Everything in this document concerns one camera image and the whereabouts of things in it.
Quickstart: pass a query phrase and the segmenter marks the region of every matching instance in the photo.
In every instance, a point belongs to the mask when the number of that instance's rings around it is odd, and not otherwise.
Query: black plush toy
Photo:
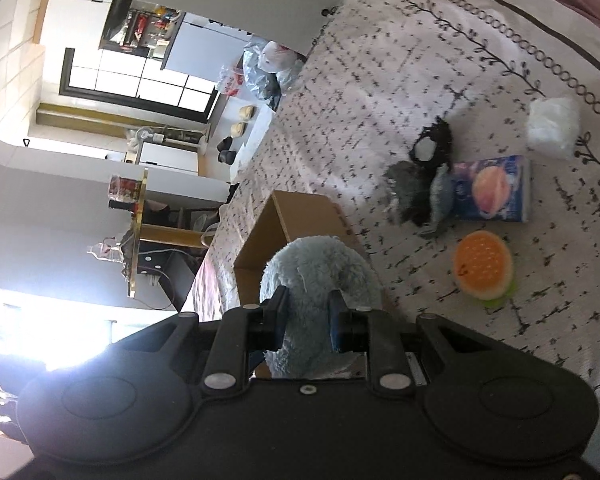
[[[452,145],[449,125],[436,117],[411,147],[411,161],[401,160],[387,168],[384,177],[390,187],[391,221],[411,221],[423,238],[436,236],[453,205]]]
[[[422,133],[413,143],[409,158],[433,179],[436,170],[443,164],[451,168],[452,145],[453,138],[449,125],[437,116],[433,125],[422,129]]]

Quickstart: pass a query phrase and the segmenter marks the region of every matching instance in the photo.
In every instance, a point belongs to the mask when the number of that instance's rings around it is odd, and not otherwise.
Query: light blue plush toy
[[[327,296],[339,289],[349,308],[381,307],[381,285],[369,264],[335,237],[298,238],[267,264],[260,301],[279,285],[289,289],[285,338],[267,352],[273,378],[327,378],[349,367],[358,354],[331,349]]]

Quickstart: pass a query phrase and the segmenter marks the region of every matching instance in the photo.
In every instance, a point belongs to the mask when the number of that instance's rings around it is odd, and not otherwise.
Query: kitchen cabinet
[[[251,37],[250,33],[246,30],[240,30],[238,28],[229,27],[228,25],[223,25],[222,23],[212,22],[210,19],[203,18],[192,12],[187,12],[185,14],[184,22],[190,23],[191,25],[197,25],[198,27],[208,28],[209,30],[219,32],[220,34],[238,38],[239,40],[249,41],[249,38]]]
[[[63,52],[66,47],[98,50],[108,12],[107,2],[49,0],[40,43]]]
[[[171,43],[165,68],[217,81],[223,66],[235,65],[240,59],[247,39],[234,38],[218,30],[184,21]]]
[[[196,152],[180,150],[164,144],[143,142],[140,151],[140,164],[142,166],[161,166],[170,170],[198,174],[198,154]]]

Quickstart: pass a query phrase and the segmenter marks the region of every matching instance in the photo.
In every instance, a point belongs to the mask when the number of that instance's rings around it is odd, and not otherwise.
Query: cardboard box
[[[274,191],[234,263],[240,304],[260,303],[264,267],[289,242],[306,236],[337,236],[365,258],[340,209],[316,194]]]

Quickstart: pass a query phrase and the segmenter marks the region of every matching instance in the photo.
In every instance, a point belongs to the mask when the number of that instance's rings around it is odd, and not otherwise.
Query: tile wall
[[[0,1],[0,140],[20,144],[40,102],[45,49],[31,43],[40,0]]]

